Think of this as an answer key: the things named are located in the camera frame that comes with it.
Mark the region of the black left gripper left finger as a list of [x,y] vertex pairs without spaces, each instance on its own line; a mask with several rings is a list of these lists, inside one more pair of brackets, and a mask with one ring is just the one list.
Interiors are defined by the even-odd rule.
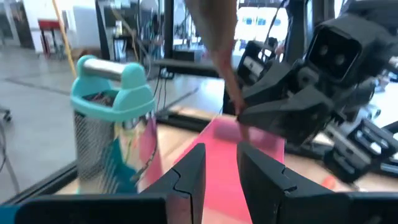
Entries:
[[141,213],[142,224],[201,224],[205,189],[205,145],[198,143],[143,191],[152,198]]

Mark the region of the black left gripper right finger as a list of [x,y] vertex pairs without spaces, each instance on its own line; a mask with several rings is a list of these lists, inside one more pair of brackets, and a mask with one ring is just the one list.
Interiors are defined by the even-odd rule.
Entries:
[[239,179],[253,224],[349,224],[348,198],[294,172],[246,142]]

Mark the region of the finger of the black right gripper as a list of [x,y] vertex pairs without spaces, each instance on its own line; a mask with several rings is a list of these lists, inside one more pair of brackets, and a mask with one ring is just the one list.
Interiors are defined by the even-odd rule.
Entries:
[[316,136],[329,122],[333,102],[313,86],[291,97],[249,106],[238,121],[301,145]]
[[306,108],[297,81],[299,70],[304,66],[303,60],[296,61],[292,66],[284,62],[271,62],[268,71],[262,72],[262,77],[243,91],[246,107]]

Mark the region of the brown wooden spoon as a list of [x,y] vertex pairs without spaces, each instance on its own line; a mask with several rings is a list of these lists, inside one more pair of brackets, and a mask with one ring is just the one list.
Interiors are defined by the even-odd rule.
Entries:
[[193,23],[233,102],[234,112],[245,107],[242,91],[232,67],[237,0],[184,0]]

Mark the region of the blue plastic tray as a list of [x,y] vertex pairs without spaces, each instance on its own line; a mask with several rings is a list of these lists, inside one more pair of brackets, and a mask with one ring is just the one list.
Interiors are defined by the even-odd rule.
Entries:
[[18,209],[14,205],[0,205],[0,224],[14,224]]

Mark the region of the pink plastic tray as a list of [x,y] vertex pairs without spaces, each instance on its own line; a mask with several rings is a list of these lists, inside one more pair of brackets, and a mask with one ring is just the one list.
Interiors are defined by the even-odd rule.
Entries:
[[[196,144],[203,143],[206,152],[206,189],[203,210],[209,208],[230,218],[249,223],[251,217],[239,181],[236,162],[239,140],[237,123],[216,118],[199,134],[192,146],[184,151],[180,159]],[[151,202],[151,198],[151,196],[146,196],[141,200],[142,207],[137,209],[131,224],[142,224],[141,213],[145,210],[145,204]]]

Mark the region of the black power box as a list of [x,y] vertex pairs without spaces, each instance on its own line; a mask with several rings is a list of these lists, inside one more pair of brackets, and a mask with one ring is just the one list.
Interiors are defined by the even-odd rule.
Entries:
[[191,61],[175,60],[170,58],[157,59],[153,65],[166,68],[169,73],[196,75],[201,77],[218,78],[218,72],[213,65],[195,63]]

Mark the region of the teal metal box grater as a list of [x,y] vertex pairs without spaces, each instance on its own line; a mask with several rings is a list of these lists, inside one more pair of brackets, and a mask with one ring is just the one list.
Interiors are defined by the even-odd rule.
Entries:
[[70,100],[81,194],[137,194],[163,174],[144,67],[79,59]]

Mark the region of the red stool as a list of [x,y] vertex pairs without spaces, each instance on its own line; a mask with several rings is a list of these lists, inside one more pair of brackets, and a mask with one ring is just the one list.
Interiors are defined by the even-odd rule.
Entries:
[[[57,43],[55,31],[61,31],[60,24],[55,20],[39,19],[40,40],[46,58],[63,58],[63,46]],[[49,31],[52,38],[48,40],[45,32]]]

